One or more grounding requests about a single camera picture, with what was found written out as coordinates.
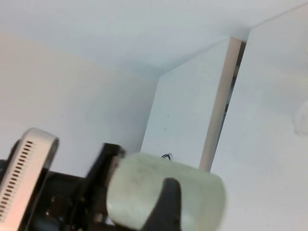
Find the white wall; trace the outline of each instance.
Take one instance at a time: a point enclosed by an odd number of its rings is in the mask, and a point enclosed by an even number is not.
[[[210,168],[240,45],[228,39],[160,77],[141,151]]]
[[[158,78],[308,0],[0,0],[0,31]]]
[[[308,100],[308,6],[254,28],[212,172],[229,206],[222,231],[308,230],[308,137],[293,116]]]
[[[29,127],[60,137],[64,173],[83,176],[103,142],[139,151],[156,84],[0,34],[0,158]]]

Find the white cylinder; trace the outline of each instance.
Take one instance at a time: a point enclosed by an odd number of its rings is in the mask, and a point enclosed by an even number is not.
[[[107,210],[111,220],[140,230],[158,200],[165,178],[175,178],[180,182],[182,230],[217,230],[226,203],[221,179],[214,174],[146,154],[129,156],[115,171],[107,193]]]

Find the black wire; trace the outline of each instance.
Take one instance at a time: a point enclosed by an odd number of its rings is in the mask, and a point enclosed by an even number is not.
[[[164,155],[162,155],[162,158],[168,158],[169,160],[171,160],[170,154],[164,154]]]

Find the vent slot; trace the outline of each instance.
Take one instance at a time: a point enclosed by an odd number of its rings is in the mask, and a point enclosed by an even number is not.
[[[16,157],[16,162],[10,168],[12,173],[8,175],[8,182],[4,186],[3,194],[0,197],[0,223],[3,223],[6,214],[9,212],[14,200],[14,194],[18,191],[19,179],[24,175],[31,156],[32,148],[35,145],[31,141],[26,141],[21,148],[21,153]]]

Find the white ceiling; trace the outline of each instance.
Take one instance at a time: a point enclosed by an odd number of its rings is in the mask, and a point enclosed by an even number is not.
[[[0,31],[156,77],[308,0],[1,0]]]

